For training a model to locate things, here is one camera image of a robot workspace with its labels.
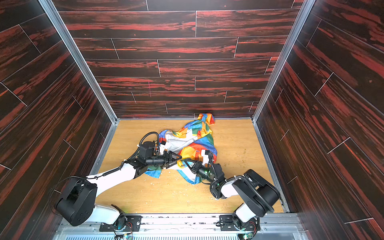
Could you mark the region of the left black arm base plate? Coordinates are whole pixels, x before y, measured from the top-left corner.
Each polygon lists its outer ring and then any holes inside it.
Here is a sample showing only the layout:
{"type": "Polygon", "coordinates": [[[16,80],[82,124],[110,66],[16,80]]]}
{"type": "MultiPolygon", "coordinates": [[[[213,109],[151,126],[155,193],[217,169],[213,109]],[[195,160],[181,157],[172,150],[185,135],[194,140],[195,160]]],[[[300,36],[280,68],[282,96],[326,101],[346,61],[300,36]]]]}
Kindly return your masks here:
{"type": "Polygon", "coordinates": [[[101,223],[100,232],[138,232],[142,223],[142,216],[124,216],[118,217],[118,219],[112,224],[108,225],[101,223]]]}

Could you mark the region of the multicoloured patchwork jacket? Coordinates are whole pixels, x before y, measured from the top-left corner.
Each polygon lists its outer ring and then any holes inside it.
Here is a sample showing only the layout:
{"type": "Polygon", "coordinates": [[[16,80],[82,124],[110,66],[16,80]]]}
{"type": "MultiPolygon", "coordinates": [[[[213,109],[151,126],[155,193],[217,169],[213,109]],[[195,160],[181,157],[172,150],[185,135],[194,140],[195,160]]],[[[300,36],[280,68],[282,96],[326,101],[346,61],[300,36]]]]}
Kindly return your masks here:
{"type": "MultiPolygon", "coordinates": [[[[215,163],[217,160],[217,149],[214,146],[213,131],[211,125],[215,118],[211,113],[200,114],[195,121],[187,123],[178,131],[164,130],[159,134],[160,154],[164,151],[172,151],[182,159],[191,159],[203,163],[202,150],[213,152],[215,163]]],[[[171,167],[190,184],[196,185],[204,180],[194,174],[181,160],[177,165],[171,167]]]]}

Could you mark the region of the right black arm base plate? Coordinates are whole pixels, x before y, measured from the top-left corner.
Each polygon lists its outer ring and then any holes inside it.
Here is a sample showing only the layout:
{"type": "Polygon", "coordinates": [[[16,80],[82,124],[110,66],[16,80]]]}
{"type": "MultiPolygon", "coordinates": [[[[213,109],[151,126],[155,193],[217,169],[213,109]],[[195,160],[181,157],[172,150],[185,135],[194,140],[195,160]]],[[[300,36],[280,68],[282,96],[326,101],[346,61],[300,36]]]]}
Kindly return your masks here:
{"type": "Polygon", "coordinates": [[[216,226],[219,227],[221,231],[257,232],[261,229],[257,219],[251,218],[247,222],[242,222],[238,217],[234,217],[233,215],[220,215],[219,221],[216,222],[216,226]]]}

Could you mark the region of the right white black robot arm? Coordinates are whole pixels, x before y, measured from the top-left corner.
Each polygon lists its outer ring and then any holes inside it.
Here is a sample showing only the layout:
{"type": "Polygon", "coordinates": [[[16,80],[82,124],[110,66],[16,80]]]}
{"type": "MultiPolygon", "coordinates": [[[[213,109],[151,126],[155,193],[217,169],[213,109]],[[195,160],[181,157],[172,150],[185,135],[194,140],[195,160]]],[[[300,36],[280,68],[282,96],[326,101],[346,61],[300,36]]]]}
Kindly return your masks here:
{"type": "Polygon", "coordinates": [[[254,224],[256,232],[260,218],[273,213],[274,204],[281,199],[277,188],[253,170],[227,179],[220,164],[214,164],[212,160],[203,164],[185,159],[183,163],[197,177],[209,182],[215,199],[241,197],[243,203],[232,213],[232,224],[237,230],[245,230],[249,224],[254,224]]]}

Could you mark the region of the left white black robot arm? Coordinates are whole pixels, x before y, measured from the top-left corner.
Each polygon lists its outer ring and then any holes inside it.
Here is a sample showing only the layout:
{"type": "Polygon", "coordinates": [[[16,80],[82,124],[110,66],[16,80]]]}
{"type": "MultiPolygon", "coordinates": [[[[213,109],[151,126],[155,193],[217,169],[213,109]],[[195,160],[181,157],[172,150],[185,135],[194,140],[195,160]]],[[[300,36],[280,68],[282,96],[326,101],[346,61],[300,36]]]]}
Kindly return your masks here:
{"type": "Polygon", "coordinates": [[[97,205],[96,197],[123,182],[138,178],[148,167],[169,168],[181,159],[182,156],[165,151],[152,157],[131,157],[122,161],[119,167],[101,174],[85,178],[72,176],[54,208],[74,227],[86,222],[100,222],[123,231],[127,225],[126,213],[115,205],[97,205]]]}

